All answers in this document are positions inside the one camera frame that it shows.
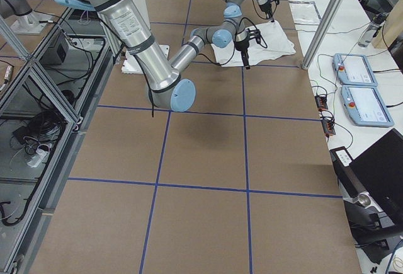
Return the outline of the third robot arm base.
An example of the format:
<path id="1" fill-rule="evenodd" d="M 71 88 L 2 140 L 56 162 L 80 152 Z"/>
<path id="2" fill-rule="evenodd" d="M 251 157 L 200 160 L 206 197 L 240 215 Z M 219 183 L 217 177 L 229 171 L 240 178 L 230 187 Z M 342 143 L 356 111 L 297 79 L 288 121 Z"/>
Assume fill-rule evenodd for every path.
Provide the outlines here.
<path id="1" fill-rule="evenodd" d="M 48 22 L 53 22 L 51 15 L 34 12 L 27 0 L 1 0 L 1 16 L 16 16 L 11 29 L 18 35 L 39 35 Z"/>

